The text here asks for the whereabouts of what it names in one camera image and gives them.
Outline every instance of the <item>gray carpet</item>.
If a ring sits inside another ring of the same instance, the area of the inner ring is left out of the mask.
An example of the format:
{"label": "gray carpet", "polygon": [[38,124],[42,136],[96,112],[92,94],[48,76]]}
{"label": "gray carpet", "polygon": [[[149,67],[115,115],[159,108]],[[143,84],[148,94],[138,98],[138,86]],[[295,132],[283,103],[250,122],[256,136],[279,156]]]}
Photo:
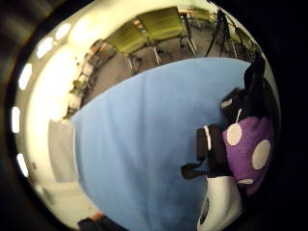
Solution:
{"label": "gray carpet", "polygon": [[[192,27],[192,38],[197,47],[197,53],[195,56],[193,55],[190,47],[187,44],[185,45],[185,47],[182,48],[180,47],[179,43],[180,39],[174,38],[160,43],[160,47],[164,51],[163,53],[159,54],[162,59],[162,64],[169,64],[180,60],[204,57],[211,42],[214,28],[213,26],[210,27],[209,25],[206,25],[205,22],[203,22],[201,26],[201,31],[198,28]],[[209,57],[219,56],[220,46],[218,45],[218,43],[220,41],[221,37],[218,36],[216,42],[211,49]],[[221,56],[234,58],[231,44],[229,42],[226,42],[224,47],[224,52]],[[157,66],[152,47],[143,48],[142,50],[138,51],[136,55],[142,58],[138,73]],[[122,56],[121,54],[115,54],[113,58],[108,60],[105,64],[101,65],[95,72],[93,72],[91,78],[94,80],[95,84],[84,96],[83,106],[89,103],[94,97],[104,92],[108,88],[120,83],[125,79],[132,77],[133,76],[130,73],[124,56]]]}

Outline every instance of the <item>blue fabric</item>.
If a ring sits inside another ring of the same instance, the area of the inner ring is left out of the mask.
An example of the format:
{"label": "blue fabric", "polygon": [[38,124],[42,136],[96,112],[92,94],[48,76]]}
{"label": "blue fabric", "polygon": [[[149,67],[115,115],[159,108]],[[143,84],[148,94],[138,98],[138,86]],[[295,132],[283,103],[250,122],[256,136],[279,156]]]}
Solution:
{"label": "blue fabric", "polygon": [[244,86],[248,65],[222,58],[162,65],[75,114],[80,184],[92,201],[132,231],[195,230],[206,184],[184,180],[180,166],[195,162],[197,128],[224,123],[219,102]]}

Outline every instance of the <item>purple bag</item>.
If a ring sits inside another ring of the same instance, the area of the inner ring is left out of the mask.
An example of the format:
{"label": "purple bag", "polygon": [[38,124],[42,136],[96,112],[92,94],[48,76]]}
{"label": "purple bag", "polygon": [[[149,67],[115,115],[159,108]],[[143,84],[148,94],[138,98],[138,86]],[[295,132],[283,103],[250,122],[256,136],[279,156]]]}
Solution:
{"label": "purple bag", "polygon": [[268,117],[249,116],[223,131],[229,168],[247,195],[258,191],[269,168],[273,127]]}

